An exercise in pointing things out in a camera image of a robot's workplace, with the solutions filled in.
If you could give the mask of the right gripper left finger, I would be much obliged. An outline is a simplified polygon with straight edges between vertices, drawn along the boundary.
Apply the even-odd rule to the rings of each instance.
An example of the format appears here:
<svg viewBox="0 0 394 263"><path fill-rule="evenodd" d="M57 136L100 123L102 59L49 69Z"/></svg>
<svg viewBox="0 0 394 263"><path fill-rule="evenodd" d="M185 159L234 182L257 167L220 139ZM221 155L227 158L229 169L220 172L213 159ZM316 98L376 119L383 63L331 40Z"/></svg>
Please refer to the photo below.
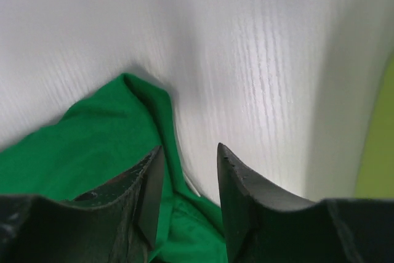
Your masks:
<svg viewBox="0 0 394 263"><path fill-rule="evenodd" d="M2 262L147 262L164 180L157 146L127 171L73 200L1 196Z"/></svg>

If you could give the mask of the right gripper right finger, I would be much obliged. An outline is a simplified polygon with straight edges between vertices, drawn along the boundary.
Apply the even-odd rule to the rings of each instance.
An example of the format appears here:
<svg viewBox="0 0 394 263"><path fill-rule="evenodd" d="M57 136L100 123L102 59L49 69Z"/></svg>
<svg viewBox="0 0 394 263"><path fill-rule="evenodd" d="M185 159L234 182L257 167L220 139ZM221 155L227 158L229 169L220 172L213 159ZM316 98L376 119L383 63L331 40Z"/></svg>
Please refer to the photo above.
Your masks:
<svg viewBox="0 0 394 263"><path fill-rule="evenodd" d="M392 262L393 200L299 197L217 147L230 262Z"/></svg>

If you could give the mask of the green t-shirt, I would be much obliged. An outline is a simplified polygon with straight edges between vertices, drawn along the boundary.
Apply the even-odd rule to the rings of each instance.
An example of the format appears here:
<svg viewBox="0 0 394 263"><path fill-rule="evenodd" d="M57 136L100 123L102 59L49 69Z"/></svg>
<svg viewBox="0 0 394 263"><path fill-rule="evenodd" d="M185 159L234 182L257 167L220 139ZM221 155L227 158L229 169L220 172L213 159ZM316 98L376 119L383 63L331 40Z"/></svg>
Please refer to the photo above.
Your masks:
<svg viewBox="0 0 394 263"><path fill-rule="evenodd" d="M156 249L151 262L226 262L220 208L187 185L169 94L121 74L1 153L1 192L55 200L91 190L140 161L155 146L166 157Z"/></svg>

